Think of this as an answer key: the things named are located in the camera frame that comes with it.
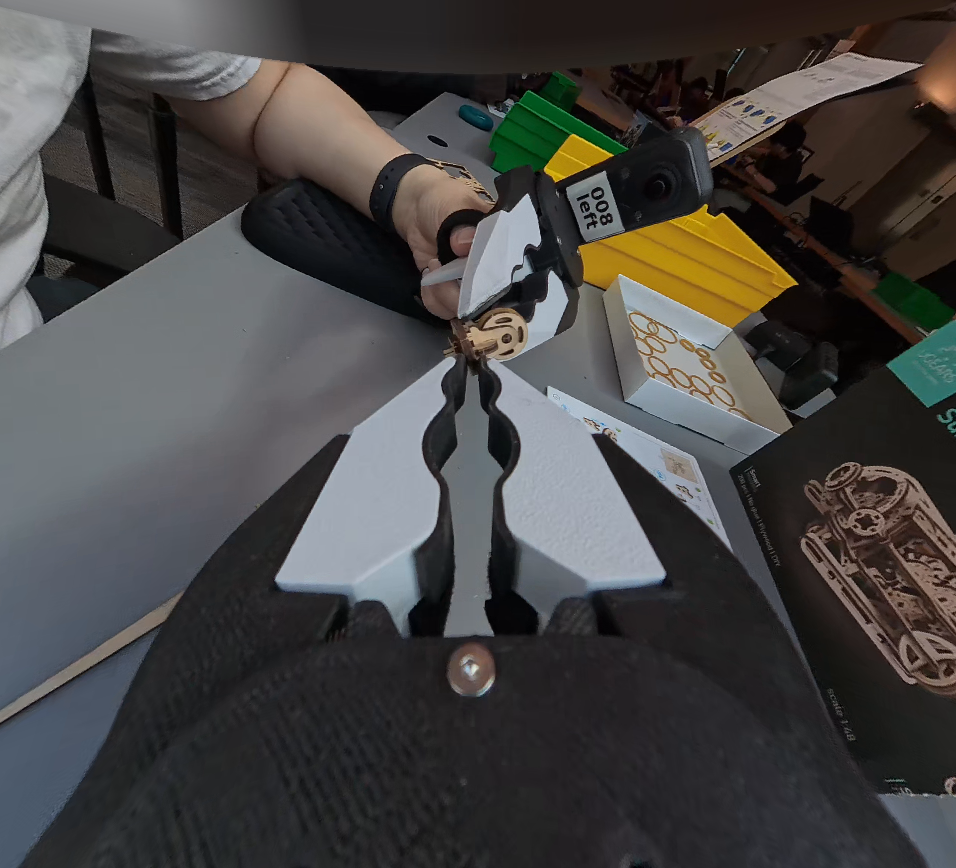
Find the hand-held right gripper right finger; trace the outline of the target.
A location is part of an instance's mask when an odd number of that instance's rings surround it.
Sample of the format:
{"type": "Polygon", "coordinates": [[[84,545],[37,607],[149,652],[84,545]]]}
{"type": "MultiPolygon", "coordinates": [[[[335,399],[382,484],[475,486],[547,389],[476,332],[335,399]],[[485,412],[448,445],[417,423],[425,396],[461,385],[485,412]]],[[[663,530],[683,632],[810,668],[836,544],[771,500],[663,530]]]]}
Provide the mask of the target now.
{"type": "Polygon", "coordinates": [[[492,360],[477,371],[492,498],[494,635],[535,635],[566,599],[663,584],[666,573],[604,458],[599,437],[492,360]]]}

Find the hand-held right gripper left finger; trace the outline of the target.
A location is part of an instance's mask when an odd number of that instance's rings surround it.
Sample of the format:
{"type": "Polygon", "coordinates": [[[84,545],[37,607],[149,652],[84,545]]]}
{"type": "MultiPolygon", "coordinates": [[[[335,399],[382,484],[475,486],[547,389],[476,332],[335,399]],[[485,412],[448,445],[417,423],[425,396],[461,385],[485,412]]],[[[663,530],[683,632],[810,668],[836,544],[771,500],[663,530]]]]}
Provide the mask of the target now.
{"type": "Polygon", "coordinates": [[[282,591],[382,603],[400,635],[424,597],[414,561],[439,516],[424,434],[447,402],[444,360],[359,423],[275,575],[282,591]]]}

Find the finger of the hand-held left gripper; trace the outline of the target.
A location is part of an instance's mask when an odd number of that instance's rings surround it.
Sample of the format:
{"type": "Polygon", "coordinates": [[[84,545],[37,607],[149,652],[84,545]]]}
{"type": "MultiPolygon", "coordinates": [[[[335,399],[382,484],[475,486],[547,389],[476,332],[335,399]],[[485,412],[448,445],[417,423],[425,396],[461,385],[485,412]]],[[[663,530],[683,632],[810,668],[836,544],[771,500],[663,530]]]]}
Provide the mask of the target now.
{"type": "Polygon", "coordinates": [[[567,284],[553,268],[535,269],[530,256],[513,276],[507,291],[488,304],[484,318],[505,313],[520,316],[524,325],[510,323],[519,340],[496,342],[486,355],[522,355],[550,341],[574,324],[579,307],[579,290],[567,284]]]}
{"type": "Polygon", "coordinates": [[[458,318],[471,320],[502,298],[524,266],[527,252],[541,244],[539,217],[531,198],[485,217],[476,229],[461,278],[458,318]]]}

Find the small wooden puzzle assembly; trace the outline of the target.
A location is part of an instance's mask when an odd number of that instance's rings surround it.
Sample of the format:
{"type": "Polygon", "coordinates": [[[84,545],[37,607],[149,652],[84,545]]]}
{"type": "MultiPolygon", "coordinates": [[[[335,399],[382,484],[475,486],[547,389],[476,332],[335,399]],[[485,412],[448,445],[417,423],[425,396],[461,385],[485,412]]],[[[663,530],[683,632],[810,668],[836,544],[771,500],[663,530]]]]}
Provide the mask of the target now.
{"type": "Polygon", "coordinates": [[[497,308],[484,313],[476,321],[453,318],[451,336],[444,350],[446,359],[464,360],[468,369],[478,374],[491,360],[512,360],[529,343],[529,325],[516,310],[497,308]]]}

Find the person's left forearm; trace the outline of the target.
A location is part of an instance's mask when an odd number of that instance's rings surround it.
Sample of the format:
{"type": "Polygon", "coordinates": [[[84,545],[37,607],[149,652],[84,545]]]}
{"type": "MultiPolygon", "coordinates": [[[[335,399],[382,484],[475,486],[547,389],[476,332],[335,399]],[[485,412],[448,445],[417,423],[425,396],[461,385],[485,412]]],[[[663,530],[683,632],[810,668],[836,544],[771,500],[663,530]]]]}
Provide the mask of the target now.
{"type": "Polygon", "coordinates": [[[229,95],[169,104],[233,157],[274,178],[314,181],[367,217],[376,178],[403,154],[351,97],[301,64],[266,60],[229,95]]]}

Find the grey desk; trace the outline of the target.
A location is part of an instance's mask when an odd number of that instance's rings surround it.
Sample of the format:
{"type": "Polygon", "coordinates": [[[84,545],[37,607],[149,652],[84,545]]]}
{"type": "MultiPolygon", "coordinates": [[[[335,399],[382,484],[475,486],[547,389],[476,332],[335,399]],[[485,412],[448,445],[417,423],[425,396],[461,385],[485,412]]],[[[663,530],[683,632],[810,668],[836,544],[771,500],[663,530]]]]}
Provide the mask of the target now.
{"type": "MultiPolygon", "coordinates": [[[[170,599],[281,484],[437,362],[444,333],[269,260],[233,212],[2,351],[2,707],[170,599]]],[[[733,551],[795,641],[729,470],[740,454],[623,403],[601,292],[512,365],[695,456],[733,551]]],[[[447,464],[448,629],[487,628],[497,465],[475,386],[447,464]]],[[[152,635],[2,725],[1,862],[95,758],[152,635]]]]}

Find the person's left hand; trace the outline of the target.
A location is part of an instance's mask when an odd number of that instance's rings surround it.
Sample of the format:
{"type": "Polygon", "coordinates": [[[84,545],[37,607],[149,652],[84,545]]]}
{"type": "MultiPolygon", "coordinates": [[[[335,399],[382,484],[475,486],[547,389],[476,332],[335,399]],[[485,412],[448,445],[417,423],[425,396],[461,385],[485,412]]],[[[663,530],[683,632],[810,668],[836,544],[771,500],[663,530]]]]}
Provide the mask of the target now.
{"type": "MultiPolygon", "coordinates": [[[[442,266],[438,258],[436,235],[451,214],[463,209],[481,211],[484,216],[493,207],[462,181],[450,177],[433,165],[421,165],[402,178],[394,199],[392,218],[395,228],[408,244],[415,263],[424,277],[442,266]]],[[[450,235],[456,257],[468,257],[475,228],[460,226],[450,235]]],[[[460,284],[448,281],[424,286],[424,307],[444,320],[457,316],[460,284]]]]}

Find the puzzle instruction booklet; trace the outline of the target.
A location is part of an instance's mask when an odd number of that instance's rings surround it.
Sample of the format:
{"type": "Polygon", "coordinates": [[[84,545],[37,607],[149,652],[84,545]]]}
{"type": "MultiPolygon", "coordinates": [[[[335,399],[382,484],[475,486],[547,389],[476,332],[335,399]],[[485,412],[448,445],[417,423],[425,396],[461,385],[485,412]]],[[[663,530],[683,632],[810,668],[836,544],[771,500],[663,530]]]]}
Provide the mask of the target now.
{"type": "Polygon", "coordinates": [[[547,387],[546,396],[565,413],[583,423],[589,432],[594,435],[603,435],[614,442],[653,475],[662,486],[685,503],[728,548],[731,547],[704,473],[693,456],[553,386],[547,387]]]}

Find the yellow plastic bin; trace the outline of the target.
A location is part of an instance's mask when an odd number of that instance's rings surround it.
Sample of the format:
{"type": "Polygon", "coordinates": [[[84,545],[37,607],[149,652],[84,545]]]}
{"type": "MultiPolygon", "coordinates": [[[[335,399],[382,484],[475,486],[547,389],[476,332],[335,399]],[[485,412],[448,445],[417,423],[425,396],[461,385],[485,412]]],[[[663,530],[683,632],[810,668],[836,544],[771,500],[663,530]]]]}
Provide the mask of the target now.
{"type": "Polygon", "coordinates": [[[707,146],[680,129],[616,156],[570,135],[545,165],[577,220],[585,282],[623,276],[721,324],[736,326],[796,281],[727,216],[702,205],[712,189],[707,146]]]}

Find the black wristband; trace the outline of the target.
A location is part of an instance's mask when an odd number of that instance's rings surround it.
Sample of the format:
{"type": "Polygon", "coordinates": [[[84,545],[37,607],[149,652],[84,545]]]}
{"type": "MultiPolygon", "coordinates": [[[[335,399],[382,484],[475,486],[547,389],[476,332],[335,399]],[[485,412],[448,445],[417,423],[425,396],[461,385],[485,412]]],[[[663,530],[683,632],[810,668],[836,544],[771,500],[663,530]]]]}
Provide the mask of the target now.
{"type": "Polygon", "coordinates": [[[368,200],[370,217],[378,226],[392,233],[398,233],[393,218],[393,207],[400,183],[409,172],[422,166],[434,167],[435,164],[422,155],[405,153],[389,160],[378,172],[368,200]]]}

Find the white box of rubber rings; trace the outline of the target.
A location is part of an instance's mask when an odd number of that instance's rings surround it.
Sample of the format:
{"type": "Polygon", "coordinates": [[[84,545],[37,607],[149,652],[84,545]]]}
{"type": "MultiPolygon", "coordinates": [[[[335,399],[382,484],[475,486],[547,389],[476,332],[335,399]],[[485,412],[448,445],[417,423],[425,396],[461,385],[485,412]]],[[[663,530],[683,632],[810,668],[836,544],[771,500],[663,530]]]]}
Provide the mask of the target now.
{"type": "Polygon", "coordinates": [[[625,402],[745,455],[791,429],[729,327],[622,275],[603,304],[625,402]]]}

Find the black puzzle kit box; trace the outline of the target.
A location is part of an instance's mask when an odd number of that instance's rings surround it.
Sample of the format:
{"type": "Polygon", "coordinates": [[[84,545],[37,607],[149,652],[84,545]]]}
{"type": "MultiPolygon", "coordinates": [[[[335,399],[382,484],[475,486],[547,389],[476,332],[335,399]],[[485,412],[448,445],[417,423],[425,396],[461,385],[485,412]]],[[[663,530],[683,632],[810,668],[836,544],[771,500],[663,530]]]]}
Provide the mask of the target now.
{"type": "Polygon", "coordinates": [[[955,323],[731,479],[867,778],[881,792],[954,795],[955,323]]]}

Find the printed paper sheet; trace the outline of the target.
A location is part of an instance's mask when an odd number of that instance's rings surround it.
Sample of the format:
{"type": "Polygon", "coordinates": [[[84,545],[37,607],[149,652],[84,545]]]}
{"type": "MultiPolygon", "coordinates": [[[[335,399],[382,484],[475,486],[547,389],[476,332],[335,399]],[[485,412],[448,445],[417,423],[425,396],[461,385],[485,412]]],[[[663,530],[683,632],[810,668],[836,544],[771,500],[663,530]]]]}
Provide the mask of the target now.
{"type": "Polygon", "coordinates": [[[893,83],[923,63],[848,51],[806,69],[784,74],[708,112],[692,126],[707,145],[710,166],[759,143],[789,120],[824,103],[893,83]]]}

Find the thin wooden strip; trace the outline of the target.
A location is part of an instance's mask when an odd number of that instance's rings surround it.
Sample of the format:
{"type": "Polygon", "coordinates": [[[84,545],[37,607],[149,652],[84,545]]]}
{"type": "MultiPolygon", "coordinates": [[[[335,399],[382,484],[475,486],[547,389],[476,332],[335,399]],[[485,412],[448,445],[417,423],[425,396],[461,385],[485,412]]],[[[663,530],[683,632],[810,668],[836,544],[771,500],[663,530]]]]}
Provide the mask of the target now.
{"type": "Polygon", "coordinates": [[[1,724],[15,718],[21,712],[53,695],[63,686],[77,680],[102,662],[112,659],[122,650],[158,630],[166,622],[176,605],[182,599],[183,591],[165,600],[146,615],[130,624],[120,632],[104,640],[93,650],[61,668],[53,676],[23,693],[1,708],[1,724]]]}

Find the black office chair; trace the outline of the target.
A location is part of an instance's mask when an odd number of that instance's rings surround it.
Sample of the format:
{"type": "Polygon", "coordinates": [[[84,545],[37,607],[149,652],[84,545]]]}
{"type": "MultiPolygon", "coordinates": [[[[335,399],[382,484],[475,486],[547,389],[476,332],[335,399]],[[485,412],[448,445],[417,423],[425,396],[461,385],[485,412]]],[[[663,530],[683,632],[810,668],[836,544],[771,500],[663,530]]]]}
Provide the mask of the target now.
{"type": "Polygon", "coordinates": [[[96,191],[46,176],[49,207],[43,255],[69,261],[79,276],[108,286],[155,260],[185,239],[178,173],[176,116],[153,95],[147,107],[150,146],[158,178],[161,224],[116,200],[94,84],[86,74],[76,103],[91,160],[96,191]]]}

